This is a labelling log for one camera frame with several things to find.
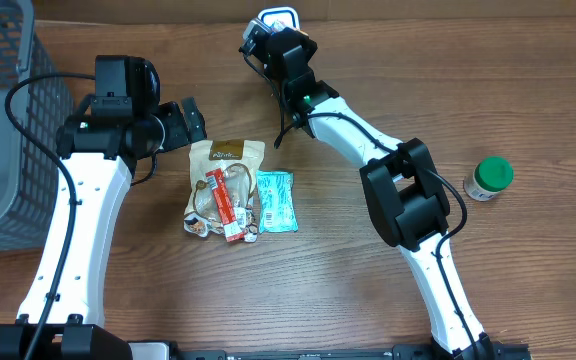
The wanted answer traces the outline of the beige brown snack bag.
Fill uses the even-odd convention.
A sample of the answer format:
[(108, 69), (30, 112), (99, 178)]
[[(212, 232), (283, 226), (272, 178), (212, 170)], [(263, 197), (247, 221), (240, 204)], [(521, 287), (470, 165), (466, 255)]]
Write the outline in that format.
[(262, 141), (252, 140), (202, 140), (193, 144), (189, 153), (191, 194), (184, 211), (184, 230), (202, 238), (211, 234), (224, 236), (215, 229), (218, 225), (217, 208), (206, 173), (217, 168), (234, 168), (242, 172), (244, 179), (248, 181), (244, 239), (238, 241), (254, 243), (259, 227), (253, 212), (253, 195), (256, 189), (256, 173), (264, 159), (264, 151), (265, 144)]

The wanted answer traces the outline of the red stick snack packet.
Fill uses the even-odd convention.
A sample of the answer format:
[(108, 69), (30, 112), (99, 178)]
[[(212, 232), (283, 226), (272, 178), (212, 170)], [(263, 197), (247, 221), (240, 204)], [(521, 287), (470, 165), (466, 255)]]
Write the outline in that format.
[(217, 208), (216, 231), (228, 242), (244, 239), (245, 203), (248, 199), (244, 174), (234, 168), (217, 168), (206, 173), (206, 180)]

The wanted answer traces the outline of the teal snack packet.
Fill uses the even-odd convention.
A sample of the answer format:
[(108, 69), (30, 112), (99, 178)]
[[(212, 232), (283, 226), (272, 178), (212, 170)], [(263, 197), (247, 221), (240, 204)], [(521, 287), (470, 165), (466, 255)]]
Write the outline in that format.
[(261, 203), (260, 232), (296, 232), (298, 222), (292, 197), (294, 175), (285, 171), (258, 170), (256, 180)]

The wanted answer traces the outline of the green lid small jar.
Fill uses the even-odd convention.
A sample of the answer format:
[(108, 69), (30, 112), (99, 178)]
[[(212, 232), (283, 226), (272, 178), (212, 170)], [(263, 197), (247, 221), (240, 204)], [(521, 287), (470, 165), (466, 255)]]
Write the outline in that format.
[(463, 188), (472, 199), (485, 202), (497, 197), (513, 180), (512, 165), (503, 157), (491, 156), (464, 178)]

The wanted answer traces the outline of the orange small snack packet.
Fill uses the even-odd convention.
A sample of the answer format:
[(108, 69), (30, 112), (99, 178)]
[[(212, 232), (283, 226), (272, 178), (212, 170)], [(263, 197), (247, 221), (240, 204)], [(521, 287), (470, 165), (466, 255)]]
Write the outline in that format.
[(284, 22), (282, 20), (275, 20), (271, 25), (270, 28), (272, 30), (273, 33), (280, 33), (284, 30), (290, 30), (290, 31), (294, 31), (297, 32), (299, 34), (302, 34), (304, 36), (307, 36), (307, 33), (303, 32), (302, 30), (299, 29), (299, 27), (294, 26), (292, 23), (287, 23)]

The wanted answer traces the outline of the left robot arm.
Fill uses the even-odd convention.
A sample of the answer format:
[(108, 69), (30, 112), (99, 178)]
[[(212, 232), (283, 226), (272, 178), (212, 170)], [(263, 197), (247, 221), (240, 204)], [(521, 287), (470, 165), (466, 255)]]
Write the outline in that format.
[(160, 79), (142, 57), (99, 55), (95, 91), (57, 129), (48, 148), (15, 117), (12, 126), (59, 170), (59, 189), (42, 258), (12, 324), (0, 324), (0, 359), (178, 359), (177, 344), (126, 341), (104, 327), (104, 282), (122, 202), (138, 161), (207, 137), (193, 98), (160, 101)]

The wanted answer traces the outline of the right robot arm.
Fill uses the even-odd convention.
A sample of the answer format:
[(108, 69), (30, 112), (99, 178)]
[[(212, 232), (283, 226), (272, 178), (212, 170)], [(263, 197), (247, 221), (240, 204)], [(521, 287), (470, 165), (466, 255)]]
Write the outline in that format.
[(383, 134), (339, 93), (317, 80), (308, 62), (316, 43), (294, 28), (256, 35), (257, 57), (281, 85), (281, 104), (302, 128), (358, 166), (370, 220), (400, 250), (424, 300), (437, 359), (492, 359), (493, 345), (472, 311), (451, 256), (448, 198), (456, 189), (438, 174), (427, 146)]

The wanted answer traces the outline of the grey plastic mesh basket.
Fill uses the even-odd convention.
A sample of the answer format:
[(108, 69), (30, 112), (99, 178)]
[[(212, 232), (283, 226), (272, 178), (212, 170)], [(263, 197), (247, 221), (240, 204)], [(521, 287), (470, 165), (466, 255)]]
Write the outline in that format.
[(11, 110), (49, 148), (75, 106), (34, 25), (30, 0), (0, 0), (0, 251), (43, 246), (58, 185), (54, 163), (10, 123), (4, 107), (8, 91), (30, 76), (43, 77), (13, 96)]

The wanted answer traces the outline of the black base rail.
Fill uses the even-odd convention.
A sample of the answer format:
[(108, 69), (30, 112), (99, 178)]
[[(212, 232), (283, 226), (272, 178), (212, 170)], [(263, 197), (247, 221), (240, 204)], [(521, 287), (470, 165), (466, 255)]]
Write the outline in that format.
[(423, 359), (492, 359), (529, 360), (527, 345), (495, 342), (479, 345), (477, 354), (470, 349), (449, 354), (436, 345), (395, 345), (385, 349), (299, 350), (268, 352), (226, 352), (224, 350), (182, 351), (174, 342), (129, 342), (133, 359), (161, 360), (423, 360)]

